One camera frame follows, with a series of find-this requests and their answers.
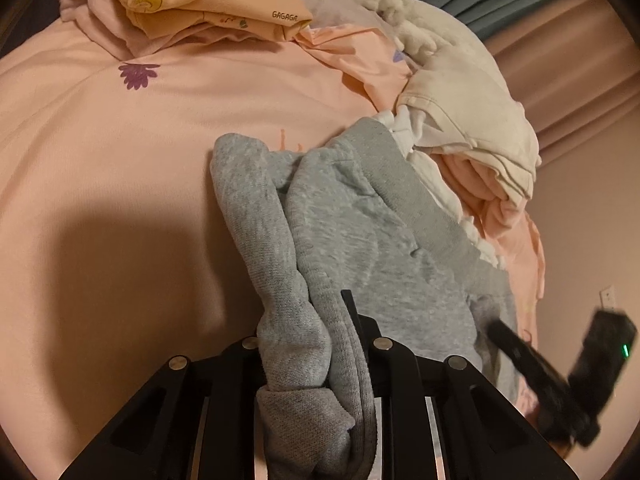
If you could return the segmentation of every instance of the gray sweatshirt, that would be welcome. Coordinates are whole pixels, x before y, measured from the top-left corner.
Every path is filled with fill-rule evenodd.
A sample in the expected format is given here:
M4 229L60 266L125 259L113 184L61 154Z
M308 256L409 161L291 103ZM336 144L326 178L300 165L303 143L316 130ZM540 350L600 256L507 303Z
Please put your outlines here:
M514 400L513 367L482 334L493 317L514 326L507 276L479 259L382 124L360 120L306 154L228 134L211 173L265 309L257 398L270 476L360 480L371 469L373 394L344 288L383 335L424 357L462 355Z

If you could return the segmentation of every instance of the pink fabric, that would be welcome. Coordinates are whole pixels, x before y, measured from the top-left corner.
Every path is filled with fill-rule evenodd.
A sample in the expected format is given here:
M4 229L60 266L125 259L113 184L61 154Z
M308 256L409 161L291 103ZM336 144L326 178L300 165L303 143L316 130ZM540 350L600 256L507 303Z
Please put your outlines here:
M39 480L169 357L254 330L260 300L210 183L215 140L321 146L393 106L410 76L393 53L345 26L123 64L58 21L0 60L0 425Z
M524 211L527 203L508 200L496 182L495 172L476 161L457 155L431 155L449 187L460 197L465 213L472 215L481 235L504 258L516 303L518 335L538 346L536 305L544 294L545 254L540 233ZM537 404L523 378L518 389L517 409L528 414Z
M64 22L75 21L89 38L120 60L149 56L180 42L258 41L248 32L209 23L150 40L129 21L117 0L60 0L60 9ZM394 107L411 75L404 61L389 63L396 48L378 28L305 28L294 40L311 56L360 81L378 111Z

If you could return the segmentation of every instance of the black device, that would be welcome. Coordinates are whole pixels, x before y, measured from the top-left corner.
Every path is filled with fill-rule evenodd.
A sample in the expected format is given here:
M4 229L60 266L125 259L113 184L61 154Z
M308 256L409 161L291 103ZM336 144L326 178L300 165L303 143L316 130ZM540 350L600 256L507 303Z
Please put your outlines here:
M383 480L436 480L425 397L431 397L447 480L577 480L511 403L466 359L416 357L384 338L342 297L382 398ZM66 469L60 480L254 478L254 399L266 380L257 340L162 366ZM204 422L202 407L208 398ZM202 446L196 450L200 432Z
M538 396L538 431L549 442L589 446L600 433L598 416L613 393L636 339L636 326L623 312L597 309L582 351L565 380L538 352L500 320L489 339L513 362Z

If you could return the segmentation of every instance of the electrical outlet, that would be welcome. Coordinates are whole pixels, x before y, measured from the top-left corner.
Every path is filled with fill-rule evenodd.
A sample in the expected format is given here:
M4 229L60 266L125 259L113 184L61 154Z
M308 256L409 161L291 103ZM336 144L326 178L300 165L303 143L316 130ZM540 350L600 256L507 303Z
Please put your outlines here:
M609 285L600 291L600 303L603 308L616 308L616 289L613 285Z

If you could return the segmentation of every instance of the gray sleeve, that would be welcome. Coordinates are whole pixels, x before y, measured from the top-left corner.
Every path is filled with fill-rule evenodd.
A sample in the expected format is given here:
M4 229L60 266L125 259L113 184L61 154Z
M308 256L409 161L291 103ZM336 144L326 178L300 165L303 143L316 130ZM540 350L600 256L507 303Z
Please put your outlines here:
M346 471L354 420L323 387L331 339L298 272L275 185L286 184L286 174L271 174L268 158L259 140L227 134L216 141L210 171L226 224L264 305L258 339L267 385L257 399L270 477L306 480L316 471L337 479ZM291 172L294 161L281 169Z

